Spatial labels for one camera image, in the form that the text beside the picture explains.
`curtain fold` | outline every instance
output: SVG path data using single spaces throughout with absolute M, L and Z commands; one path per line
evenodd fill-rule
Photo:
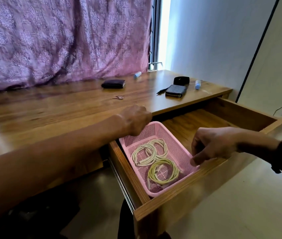
M 148 67 L 151 0 L 0 0 L 0 90 Z

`wooden tabletop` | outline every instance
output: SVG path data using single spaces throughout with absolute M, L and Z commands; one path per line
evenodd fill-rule
M 232 90 L 205 81 L 195 90 L 191 78 L 181 99 L 156 94 L 173 84 L 176 76 L 181 75 L 161 70 L 136 80 L 120 77 L 126 80 L 124 89 L 103 89 L 103 80 L 89 80 L 0 93 L 0 154 L 94 124 L 133 104 L 144 105 L 157 115 Z M 124 99 L 113 99 L 115 96 Z

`key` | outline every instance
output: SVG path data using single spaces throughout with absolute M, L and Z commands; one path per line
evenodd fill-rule
M 113 99 L 119 99 L 119 100 L 122 100 L 122 99 L 123 99 L 123 96 L 115 96 Z

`drawer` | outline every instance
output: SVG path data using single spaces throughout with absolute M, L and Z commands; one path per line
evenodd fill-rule
M 222 98 L 160 114 L 153 120 L 161 121 L 190 152 L 192 139 L 199 127 L 233 126 L 270 133 L 282 125 L 282 117 L 277 119 Z M 216 158 L 206 161 L 198 172 L 159 196 L 150 198 L 120 145 L 113 141 L 109 150 L 110 164 L 133 211 L 137 238 L 155 238 L 163 233 L 255 159 L 255 156 L 246 153 L 235 153 L 227 160 Z

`hand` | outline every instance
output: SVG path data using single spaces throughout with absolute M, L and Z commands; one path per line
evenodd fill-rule
M 193 160 L 196 166 L 211 158 L 229 158 L 237 151 L 246 130 L 234 127 L 199 128 L 192 141 Z
M 138 136 L 152 119 L 152 113 L 138 105 L 127 107 L 118 115 L 123 119 L 124 136 Z

